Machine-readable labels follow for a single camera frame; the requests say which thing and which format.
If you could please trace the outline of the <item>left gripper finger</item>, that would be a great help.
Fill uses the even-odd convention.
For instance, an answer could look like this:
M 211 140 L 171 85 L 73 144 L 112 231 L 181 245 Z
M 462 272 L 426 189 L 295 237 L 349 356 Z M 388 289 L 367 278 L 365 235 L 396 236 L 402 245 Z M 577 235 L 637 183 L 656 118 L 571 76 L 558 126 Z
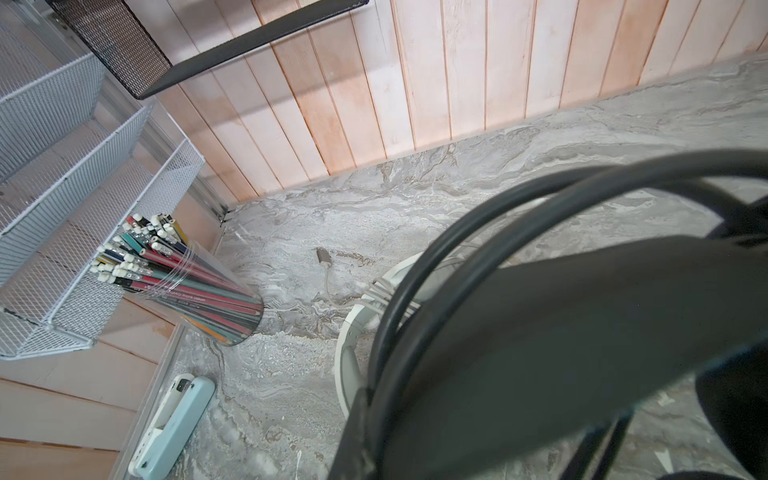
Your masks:
M 354 397 L 328 480 L 375 478 L 375 456 L 368 448 L 366 437 L 368 410 L 368 391 L 361 388 Z

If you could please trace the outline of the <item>white headphones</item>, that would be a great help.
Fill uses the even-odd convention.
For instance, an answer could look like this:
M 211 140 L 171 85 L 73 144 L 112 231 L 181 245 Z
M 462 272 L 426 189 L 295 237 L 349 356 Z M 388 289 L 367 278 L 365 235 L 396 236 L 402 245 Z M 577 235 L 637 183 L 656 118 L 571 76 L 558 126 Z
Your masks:
M 419 287 L 401 321 L 406 322 L 431 299 L 448 277 L 478 248 L 476 243 L 464 242 L 441 260 Z M 395 290 L 419 258 L 418 254 L 408 257 L 376 278 L 368 290 L 353 302 L 351 311 L 341 325 L 335 347 L 333 374 L 344 416 L 349 415 L 357 390 L 366 384 L 372 341 L 381 316 Z

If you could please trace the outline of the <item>black and blue headphones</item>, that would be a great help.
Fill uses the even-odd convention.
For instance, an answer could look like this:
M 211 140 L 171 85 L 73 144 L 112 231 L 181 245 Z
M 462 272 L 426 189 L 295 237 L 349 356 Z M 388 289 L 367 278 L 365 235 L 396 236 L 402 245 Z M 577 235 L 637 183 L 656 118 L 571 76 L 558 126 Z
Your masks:
M 767 155 L 726 149 L 567 170 L 486 201 L 446 230 L 397 288 L 369 361 L 374 479 L 453 479 L 585 436 L 564 471 L 604 478 L 632 408 L 687 374 L 706 419 L 754 478 L 767 475 L 767 203 L 714 177 L 765 179 Z M 507 265 L 558 224 L 657 189 L 721 220 L 702 238 L 646 239 Z M 406 322 L 464 242 L 479 248 Z

